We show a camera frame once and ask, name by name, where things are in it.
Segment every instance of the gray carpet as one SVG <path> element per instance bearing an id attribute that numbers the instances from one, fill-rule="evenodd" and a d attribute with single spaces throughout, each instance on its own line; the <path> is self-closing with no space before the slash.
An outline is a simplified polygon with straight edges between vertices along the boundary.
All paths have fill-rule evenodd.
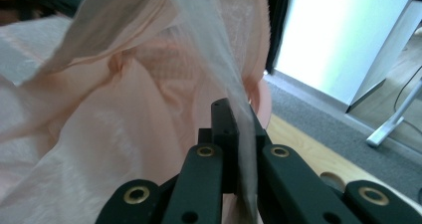
<path id="1" fill-rule="evenodd" d="M 393 150 L 366 145 L 366 135 L 269 83 L 273 113 L 418 202 L 422 167 Z"/>

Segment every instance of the white wall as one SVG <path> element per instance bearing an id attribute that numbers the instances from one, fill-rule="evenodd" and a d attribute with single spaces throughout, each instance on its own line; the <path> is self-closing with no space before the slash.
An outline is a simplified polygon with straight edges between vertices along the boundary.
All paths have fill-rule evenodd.
<path id="1" fill-rule="evenodd" d="M 291 0 L 276 69 L 351 105 L 409 0 Z"/>
<path id="2" fill-rule="evenodd" d="M 421 21 L 422 2 L 414 0 L 394 25 L 352 102 L 359 100 L 385 79 Z"/>

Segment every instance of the pink fabric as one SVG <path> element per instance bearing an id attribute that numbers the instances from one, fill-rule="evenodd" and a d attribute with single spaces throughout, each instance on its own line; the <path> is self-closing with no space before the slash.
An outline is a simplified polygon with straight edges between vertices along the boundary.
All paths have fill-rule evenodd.
<path id="1" fill-rule="evenodd" d="M 267 128 L 270 124 L 272 113 L 272 100 L 270 89 L 264 79 L 260 80 L 257 87 L 250 92 L 249 98 L 251 99 L 251 106 L 254 109 L 261 126 Z"/>
<path id="2" fill-rule="evenodd" d="M 221 3 L 240 11 L 222 16 L 251 91 L 268 52 L 266 0 Z M 125 182 L 178 173 L 227 96 L 201 62 L 169 0 L 85 0 L 34 78 L 0 77 L 1 222 L 94 223 Z"/>

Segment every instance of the wooden floor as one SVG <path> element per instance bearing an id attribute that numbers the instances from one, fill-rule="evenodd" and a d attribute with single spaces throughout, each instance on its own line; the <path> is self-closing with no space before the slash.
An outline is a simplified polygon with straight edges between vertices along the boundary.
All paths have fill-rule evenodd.
<path id="1" fill-rule="evenodd" d="M 380 183 L 393 190 L 422 214 L 422 206 L 400 194 L 398 191 L 315 141 L 276 115 L 272 115 L 267 132 L 273 143 L 288 143 L 289 147 L 293 148 L 318 176 L 335 176 L 342 182 L 342 185 L 354 180 L 369 180 Z"/>
<path id="2" fill-rule="evenodd" d="M 422 36 L 413 36 L 388 73 L 384 85 L 355 107 L 349 115 L 366 125 L 377 129 L 394 114 L 394 102 L 409 79 L 422 66 Z M 397 108 L 403 103 L 415 84 L 421 79 L 422 70 L 401 94 Z M 422 153 L 422 95 L 416 99 L 404 114 L 404 122 L 394 129 L 389 137 Z"/>

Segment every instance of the black cable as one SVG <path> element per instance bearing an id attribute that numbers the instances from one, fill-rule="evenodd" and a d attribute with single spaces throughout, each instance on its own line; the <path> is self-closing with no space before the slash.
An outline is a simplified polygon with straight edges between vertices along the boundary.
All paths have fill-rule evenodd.
<path id="1" fill-rule="evenodd" d="M 403 93 L 404 89 L 409 85 L 409 83 L 413 80 L 413 78 L 415 78 L 416 74 L 418 74 L 421 69 L 422 69 L 422 66 L 420 68 L 418 68 L 418 70 L 413 74 L 413 76 L 409 79 L 409 81 L 407 81 L 407 83 L 403 86 L 403 88 L 398 93 L 398 96 L 397 96 L 397 98 L 394 102 L 394 107 L 393 107 L 394 112 L 397 112 L 397 103 L 398 103 L 398 100 L 399 100 L 401 94 Z M 417 126 L 415 126 L 413 123 L 411 123 L 407 120 L 404 120 L 403 122 L 406 123 L 407 125 L 411 126 L 413 129 L 415 129 L 417 132 L 419 132 L 419 134 L 422 135 L 422 130 L 419 129 Z"/>
<path id="2" fill-rule="evenodd" d="M 419 204 L 421 204 L 421 205 L 422 205 L 422 187 L 421 187 L 421 189 L 419 189 L 419 193 L 418 193 L 418 202 L 419 202 Z"/>

